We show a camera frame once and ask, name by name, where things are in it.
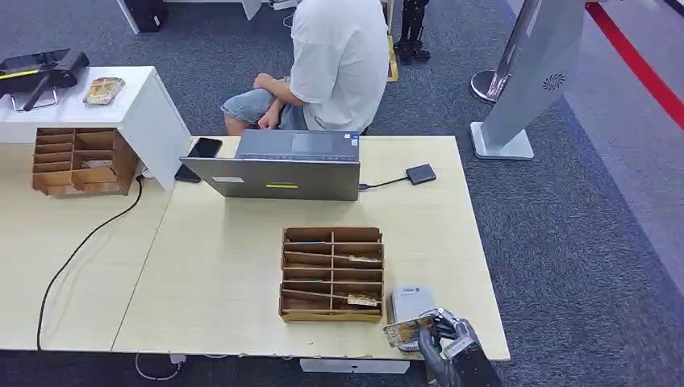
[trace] wooden sorting box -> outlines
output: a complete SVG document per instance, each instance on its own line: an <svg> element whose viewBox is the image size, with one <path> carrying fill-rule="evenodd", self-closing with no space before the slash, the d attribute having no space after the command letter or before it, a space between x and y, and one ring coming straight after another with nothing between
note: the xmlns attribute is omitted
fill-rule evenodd
<svg viewBox="0 0 684 387"><path fill-rule="evenodd" d="M138 156L113 128L39 128L33 189L46 195L128 194Z"/></svg>
<svg viewBox="0 0 684 387"><path fill-rule="evenodd" d="M284 229L278 303L282 319L379 323L384 258L376 227Z"/></svg>

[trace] robotic hand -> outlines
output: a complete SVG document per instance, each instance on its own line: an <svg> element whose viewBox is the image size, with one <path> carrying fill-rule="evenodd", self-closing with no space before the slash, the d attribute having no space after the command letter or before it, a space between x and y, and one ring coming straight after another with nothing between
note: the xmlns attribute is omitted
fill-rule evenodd
<svg viewBox="0 0 684 387"><path fill-rule="evenodd" d="M435 326L420 328L418 348L441 387L501 387L501 379L468 320L456 318L443 308L427 314L434 316ZM453 341L442 350L441 339Z"/></svg>

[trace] power strip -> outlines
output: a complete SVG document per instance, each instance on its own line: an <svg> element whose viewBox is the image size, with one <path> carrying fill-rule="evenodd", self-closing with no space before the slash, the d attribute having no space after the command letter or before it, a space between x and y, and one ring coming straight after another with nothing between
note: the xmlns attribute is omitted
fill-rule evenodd
<svg viewBox="0 0 684 387"><path fill-rule="evenodd" d="M273 4L274 10L286 10L288 8L295 8L299 5L299 0L285 0L284 2L275 2Z"/></svg>

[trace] denim shorts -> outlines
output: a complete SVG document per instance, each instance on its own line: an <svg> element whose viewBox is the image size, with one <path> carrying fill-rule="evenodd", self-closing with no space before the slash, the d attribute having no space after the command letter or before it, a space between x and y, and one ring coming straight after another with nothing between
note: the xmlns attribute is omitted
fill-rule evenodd
<svg viewBox="0 0 684 387"><path fill-rule="evenodd" d="M221 105L223 114L244 123L257 124L271 107L275 96L264 89L250 90L247 93L236 95ZM304 107L286 103L280 113L278 129L307 130L307 121L304 119Z"/></svg>

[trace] laptop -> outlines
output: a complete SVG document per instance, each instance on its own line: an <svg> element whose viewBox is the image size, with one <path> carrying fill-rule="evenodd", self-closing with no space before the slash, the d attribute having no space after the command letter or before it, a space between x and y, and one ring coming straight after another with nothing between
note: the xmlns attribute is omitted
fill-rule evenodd
<svg viewBox="0 0 684 387"><path fill-rule="evenodd" d="M356 201L358 133L245 131L236 158L181 157L227 198Z"/></svg>

